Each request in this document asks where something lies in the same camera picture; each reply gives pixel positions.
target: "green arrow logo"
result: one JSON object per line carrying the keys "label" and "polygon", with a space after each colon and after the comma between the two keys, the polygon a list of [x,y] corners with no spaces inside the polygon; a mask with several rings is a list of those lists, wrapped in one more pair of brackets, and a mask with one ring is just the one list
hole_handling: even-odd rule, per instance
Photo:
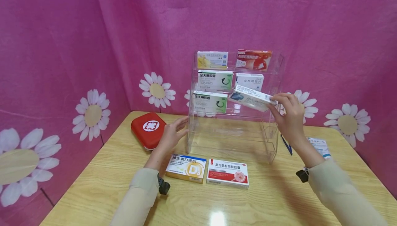
{"label": "green arrow logo", "polygon": [[227,83],[224,83],[224,81],[225,81],[225,78],[222,78],[222,84],[223,84],[223,85],[227,85],[227,84],[230,83],[230,80],[229,80],[229,79],[227,80],[227,81],[228,81]]}
{"label": "green arrow logo", "polygon": [[223,102],[222,102],[222,106],[219,106],[219,102],[220,102],[220,101],[217,101],[217,102],[216,102],[216,106],[218,106],[219,108],[222,108],[223,106],[225,106],[225,104],[224,104]]}

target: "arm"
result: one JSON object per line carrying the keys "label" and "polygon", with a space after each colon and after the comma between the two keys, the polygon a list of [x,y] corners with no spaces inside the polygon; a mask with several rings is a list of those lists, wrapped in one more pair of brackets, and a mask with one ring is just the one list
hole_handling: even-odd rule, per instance
{"label": "arm", "polygon": [[309,168],[309,184],[321,203],[329,208],[343,226],[386,226],[387,222],[353,185],[350,177],[333,160],[315,150],[303,133],[303,107],[295,95],[279,93],[286,114],[269,105],[281,134]]}
{"label": "arm", "polygon": [[167,153],[188,133],[188,130],[180,131],[185,127],[187,119],[188,117],[185,116],[165,126],[159,145],[152,151],[144,168],[139,169],[133,177],[130,188],[110,222],[111,226],[144,224],[159,192],[157,175],[160,166]]}

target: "person's left hand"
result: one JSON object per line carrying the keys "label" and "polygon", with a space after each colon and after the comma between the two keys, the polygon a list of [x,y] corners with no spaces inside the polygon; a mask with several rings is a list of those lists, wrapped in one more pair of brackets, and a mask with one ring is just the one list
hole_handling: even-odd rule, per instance
{"label": "person's left hand", "polygon": [[172,150],[179,140],[189,132],[188,129],[182,130],[186,126],[188,118],[188,116],[184,116],[175,120],[172,124],[165,125],[163,136],[157,148],[162,148],[165,151]]}

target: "red first aid kit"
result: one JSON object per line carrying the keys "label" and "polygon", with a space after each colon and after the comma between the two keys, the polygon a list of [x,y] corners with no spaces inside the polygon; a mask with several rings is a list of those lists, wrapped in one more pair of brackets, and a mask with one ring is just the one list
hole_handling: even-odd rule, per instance
{"label": "red first aid kit", "polygon": [[131,129],[144,148],[154,150],[163,135],[165,125],[156,113],[147,113],[134,119]]}

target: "first aid kit cross logo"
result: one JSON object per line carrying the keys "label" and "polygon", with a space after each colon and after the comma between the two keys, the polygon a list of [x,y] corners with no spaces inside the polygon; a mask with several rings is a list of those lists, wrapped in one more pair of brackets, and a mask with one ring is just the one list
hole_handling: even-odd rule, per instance
{"label": "first aid kit cross logo", "polygon": [[147,132],[155,131],[159,128],[160,123],[156,120],[151,120],[143,125],[143,130]]}

